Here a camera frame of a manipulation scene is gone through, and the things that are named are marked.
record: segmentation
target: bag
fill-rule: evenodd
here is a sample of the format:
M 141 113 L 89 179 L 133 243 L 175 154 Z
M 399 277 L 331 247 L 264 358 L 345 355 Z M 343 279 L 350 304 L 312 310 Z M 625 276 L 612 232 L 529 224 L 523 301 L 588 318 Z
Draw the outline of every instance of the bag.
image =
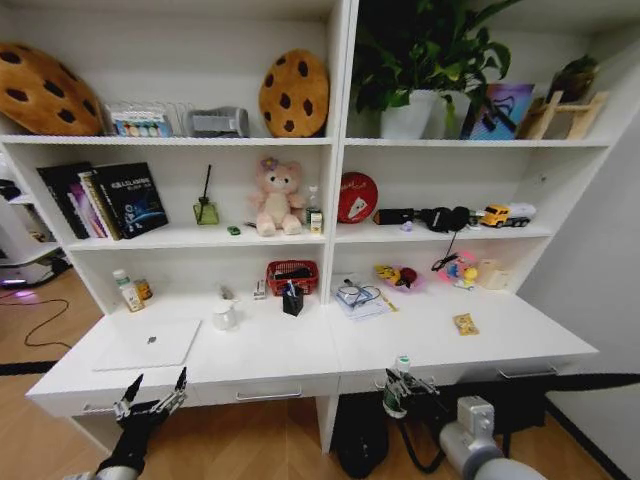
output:
M 340 396 L 333 445 L 351 478 L 365 478 L 385 459 L 389 437 L 380 393 Z

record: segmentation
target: white cup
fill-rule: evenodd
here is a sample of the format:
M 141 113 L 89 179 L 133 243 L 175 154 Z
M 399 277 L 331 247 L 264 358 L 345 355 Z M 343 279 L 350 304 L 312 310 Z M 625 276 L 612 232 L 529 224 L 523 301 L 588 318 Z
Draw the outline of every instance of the white cup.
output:
M 236 300 L 218 300 L 213 306 L 213 325 L 218 330 L 229 330 L 238 324 Z

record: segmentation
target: stuffed animal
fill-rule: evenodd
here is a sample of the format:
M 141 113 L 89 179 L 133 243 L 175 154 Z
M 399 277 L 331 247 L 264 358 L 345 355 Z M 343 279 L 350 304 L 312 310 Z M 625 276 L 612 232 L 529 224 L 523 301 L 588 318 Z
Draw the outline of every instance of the stuffed animal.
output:
M 263 237 L 275 235 L 277 228 L 285 234 L 295 235 L 302 231 L 296 215 L 306 203 L 298 195 L 302 167 L 298 162 L 281 163 L 275 158 L 258 162 L 256 181 L 260 192 L 251 196 L 253 205 L 259 209 L 256 228 Z

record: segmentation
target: hand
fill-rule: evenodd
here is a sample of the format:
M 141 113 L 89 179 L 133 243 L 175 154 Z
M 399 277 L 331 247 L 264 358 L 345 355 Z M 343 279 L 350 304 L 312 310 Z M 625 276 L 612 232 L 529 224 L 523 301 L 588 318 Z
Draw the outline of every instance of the hand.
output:
M 292 193 L 287 197 L 287 199 L 289 200 L 291 208 L 304 208 L 307 203 L 307 200 L 297 193 Z

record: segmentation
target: wooden floor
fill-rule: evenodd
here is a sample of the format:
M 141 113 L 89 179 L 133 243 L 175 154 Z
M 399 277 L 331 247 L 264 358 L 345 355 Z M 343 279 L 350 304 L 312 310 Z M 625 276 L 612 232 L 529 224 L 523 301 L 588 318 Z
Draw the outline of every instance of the wooden floor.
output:
M 73 272 L 41 287 L 37 295 L 39 299 L 61 297 L 71 301 L 69 312 L 39 332 L 37 340 L 73 343 L 100 316 Z M 2 362 L 59 358 L 64 353 L 62 347 L 29 349 L 22 346 L 24 334 L 55 311 L 57 307 L 49 305 L 0 307 Z M 39 375 L 0 377 L 0 478 L 60 480 L 65 475 L 95 470 L 103 459 L 102 453 L 65 420 L 49 417 L 24 398 L 39 378 Z M 414 468 L 392 423 L 389 432 L 389 455 L 369 478 L 425 478 Z M 417 426 L 412 436 L 419 455 L 426 461 L 433 455 L 434 445 Z M 515 434 L 512 456 L 536 468 L 549 480 L 609 479 L 553 419 L 549 419 L 544 428 Z M 321 454 L 314 402 L 300 399 L 180 410 L 153 438 L 142 478 L 328 480 L 348 477 L 335 455 Z M 445 462 L 429 478 L 454 480 L 459 477 Z

